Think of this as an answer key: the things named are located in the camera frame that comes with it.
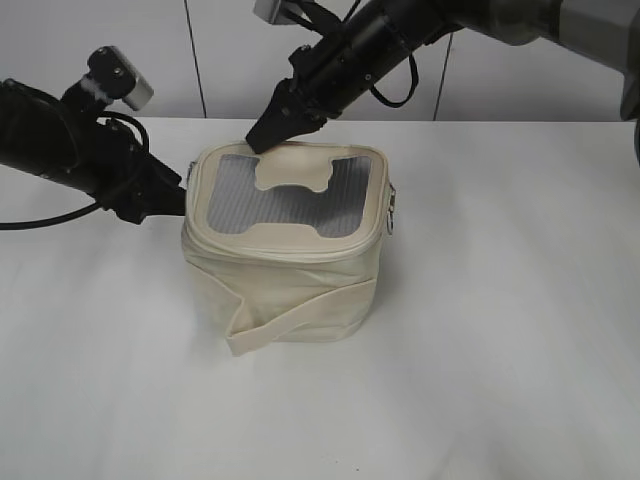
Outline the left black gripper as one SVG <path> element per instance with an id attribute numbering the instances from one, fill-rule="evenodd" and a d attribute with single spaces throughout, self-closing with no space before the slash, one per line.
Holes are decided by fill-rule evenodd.
<path id="1" fill-rule="evenodd" d="M 160 162 L 150 149 L 150 137 L 133 117 L 107 117 L 74 123 L 78 166 L 93 175 L 94 203 L 76 210 L 81 218 L 99 209 L 141 224 L 150 216 L 184 216 L 186 190 L 182 178 Z"/>

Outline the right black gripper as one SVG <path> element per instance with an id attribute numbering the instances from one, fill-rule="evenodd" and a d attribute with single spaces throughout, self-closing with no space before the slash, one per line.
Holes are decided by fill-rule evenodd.
<path id="1" fill-rule="evenodd" d="M 254 153 L 313 133 L 368 91 L 400 62 L 399 38 L 383 29 L 334 33 L 290 56 L 293 76 L 245 136 Z"/>

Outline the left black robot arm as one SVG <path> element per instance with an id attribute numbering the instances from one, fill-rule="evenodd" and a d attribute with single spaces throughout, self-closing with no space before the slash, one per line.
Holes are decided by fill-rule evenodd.
<path id="1" fill-rule="evenodd" d="M 152 154 L 143 124 L 86 101 L 77 86 L 57 99 L 13 79 L 2 81 L 1 163 L 92 200 L 62 215 L 4 222 L 4 231 L 56 226 L 98 210 L 136 225 L 150 216 L 185 213 L 182 178 Z"/>

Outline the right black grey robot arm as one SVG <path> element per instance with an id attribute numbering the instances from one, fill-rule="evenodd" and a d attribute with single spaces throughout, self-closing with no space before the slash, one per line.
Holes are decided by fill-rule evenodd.
<path id="1" fill-rule="evenodd" d="M 315 1 L 258 1 L 254 13 L 271 25 L 297 24 L 321 37 L 290 55 L 292 76 L 276 85 L 247 133 L 257 154 L 320 130 L 365 92 L 402 107 L 376 84 L 403 61 L 417 83 L 415 51 L 463 29 L 510 46 L 544 38 L 619 72 L 620 117 L 639 120 L 636 1 L 357 1 L 344 17 Z"/>

